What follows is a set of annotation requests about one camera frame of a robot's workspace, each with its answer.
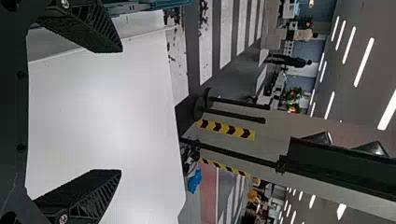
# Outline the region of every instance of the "person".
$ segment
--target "person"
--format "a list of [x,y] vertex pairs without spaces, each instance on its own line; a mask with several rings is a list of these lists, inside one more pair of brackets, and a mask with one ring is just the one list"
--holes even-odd
[[294,41],[309,41],[311,39],[318,38],[318,36],[319,34],[312,32],[312,29],[288,30],[286,39]]
[[280,60],[265,60],[266,63],[274,63],[274,64],[285,64],[287,66],[293,66],[296,68],[303,68],[306,65],[311,65],[312,61],[308,60],[306,61],[305,59],[302,58],[292,58],[288,55],[282,55],[282,54],[274,54],[272,58],[278,58]]

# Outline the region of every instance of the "blue object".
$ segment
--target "blue object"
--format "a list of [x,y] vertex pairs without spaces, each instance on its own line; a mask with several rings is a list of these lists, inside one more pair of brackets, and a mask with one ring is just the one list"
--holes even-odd
[[195,171],[195,175],[189,178],[189,182],[187,183],[187,190],[191,193],[194,194],[195,191],[197,190],[197,187],[201,183],[202,180],[202,172],[201,169],[197,169]]

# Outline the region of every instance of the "black pipe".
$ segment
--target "black pipe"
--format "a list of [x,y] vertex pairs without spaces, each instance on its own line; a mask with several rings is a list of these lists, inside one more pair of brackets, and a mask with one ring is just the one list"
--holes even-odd
[[207,109],[204,107],[199,108],[202,112],[209,113],[209,114],[215,114],[215,115],[220,115],[224,117],[230,117],[233,119],[244,119],[252,122],[257,122],[260,124],[265,124],[265,118],[259,118],[259,117],[252,117],[248,115],[241,115],[241,114],[236,114],[233,112],[228,112],[228,111],[222,111],[222,110],[217,110],[217,109]]
[[191,140],[191,139],[187,139],[187,138],[183,138],[183,137],[180,137],[179,141],[181,143],[184,143],[184,144],[188,144],[188,145],[191,145],[191,146],[196,146],[196,147],[199,147],[199,148],[203,148],[203,149],[206,149],[208,151],[217,152],[217,153],[220,153],[220,154],[223,154],[223,155],[226,155],[226,156],[229,156],[229,157],[233,157],[233,158],[236,158],[236,159],[239,159],[239,160],[249,161],[249,162],[253,162],[253,163],[256,163],[256,164],[259,164],[259,165],[262,165],[262,166],[266,166],[266,167],[270,167],[270,168],[276,169],[276,162],[275,161],[266,161],[266,160],[263,160],[263,159],[260,159],[260,158],[252,157],[252,156],[249,156],[249,155],[246,155],[246,154],[242,154],[242,153],[239,153],[239,152],[234,152],[234,151],[231,151],[231,150],[228,150],[228,149],[224,149],[224,148],[221,148],[221,147],[211,146],[209,144],[205,144],[205,143],[202,143],[202,142],[199,142],[199,141],[196,141],[196,140]]
[[269,106],[269,105],[255,105],[255,104],[251,104],[251,103],[223,99],[223,98],[218,98],[218,97],[213,97],[213,96],[208,97],[208,100],[213,101],[213,102],[220,102],[220,103],[224,103],[224,104],[228,104],[228,105],[241,105],[241,106],[250,107],[250,108],[271,110],[271,106]]

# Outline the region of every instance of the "fluorescent light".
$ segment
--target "fluorescent light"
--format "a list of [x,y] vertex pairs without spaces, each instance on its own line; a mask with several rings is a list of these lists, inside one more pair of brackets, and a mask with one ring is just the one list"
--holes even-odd
[[340,48],[340,43],[341,43],[341,39],[343,38],[344,30],[346,28],[346,24],[347,24],[347,22],[343,21],[343,25],[341,26],[340,35],[338,36],[337,45],[335,45],[335,50],[338,50]]
[[302,191],[300,191],[300,195],[298,196],[298,201],[300,201],[302,198],[303,198],[303,192]]
[[312,118],[312,116],[314,116],[315,106],[317,106],[317,103],[316,103],[316,102],[314,102],[314,104],[312,105],[312,109],[311,109],[311,118]]
[[355,82],[353,83],[355,88],[358,88],[359,82],[361,81],[361,74],[363,74],[364,67],[367,64],[367,60],[369,59],[371,50],[373,48],[374,41],[375,40],[373,38],[370,38],[369,44],[367,45],[366,52],[364,52],[363,59],[361,60],[361,66],[359,67],[358,74],[356,75]]
[[346,211],[347,206],[343,203],[340,203],[340,205],[338,205],[338,209],[337,209],[337,218],[338,220],[341,220],[341,217],[343,217],[344,212]]
[[334,41],[335,32],[337,31],[337,27],[338,27],[338,22],[339,21],[340,21],[340,17],[337,17],[337,20],[335,20],[334,28],[332,29],[332,42]]
[[332,135],[330,133],[327,133],[327,135],[329,136],[330,143],[332,143]]
[[333,91],[332,92],[332,96],[330,97],[330,102],[327,105],[327,110],[326,110],[326,114],[324,116],[324,119],[327,119],[329,117],[330,110],[332,109],[332,101],[334,100],[334,95],[335,95],[335,92]]
[[315,89],[312,90],[312,95],[311,95],[311,100],[309,101],[309,105],[312,105],[312,101],[314,100],[315,97]]
[[291,204],[289,204],[288,213],[286,213],[286,217],[289,216],[289,214],[290,214],[290,209],[291,209]]
[[286,209],[288,208],[288,202],[289,202],[289,200],[286,200],[285,208],[283,209],[283,211],[286,211]]
[[345,64],[347,62],[347,55],[349,54],[350,46],[352,45],[353,38],[355,37],[355,33],[356,33],[356,26],[354,26],[352,28],[352,32],[350,33],[350,37],[349,37],[349,40],[346,45],[346,52],[345,52],[344,58],[343,58],[343,64]]
[[323,64],[323,60],[324,60],[324,52],[322,53],[322,58],[320,59],[320,64],[319,64],[319,72],[321,70],[321,66]]
[[324,62],[322,75],[320,76],[320,83],[323,81],[324,73],[326,72],[327,61]]
[[396,90],[390,98],[387,109],[378,124],[378,130],[385,131],[396,110]]
[[290,222],[290,224],[293,224],[293,223],[294,223],[294,219],[296,218],[296,215],[297,215],[297,212],[296,212],[296,210],[294,210],[293,216],[291,217],[291,222]]
[[311,201],[309,202],[309,209],[311,209],[312,208],[312,206],[314,206],[314,202],[315,202],[315,199],[317,198],[317,196],[314,194],[314,195],[312,195],[312,197],[311,197]]

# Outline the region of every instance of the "yellow and black hazard stripe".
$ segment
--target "yellow and black hazard stripe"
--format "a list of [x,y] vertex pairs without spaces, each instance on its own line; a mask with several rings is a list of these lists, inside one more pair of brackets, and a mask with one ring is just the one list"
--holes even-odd
[[216,166],[219,169],[231,172],[231,173],[236,174],[236,175],[242,175],[242,176],[245,176],[246,178],[250,178],[251,177],[250,173],[235,169],[233,167],[221,164],[221,163],[216,162],[216,161],[210,161],[210,160],[201,158],[200,162],[208,164],[208,165],[214,165],[214,166]]
[[227,134],[233,137],[244,138],[254,141],[256,131],[245,128],[235,127],[226,123],[216,122],[214,120],[200,119],[196,122],[198,128],[202,128],[215,133]]

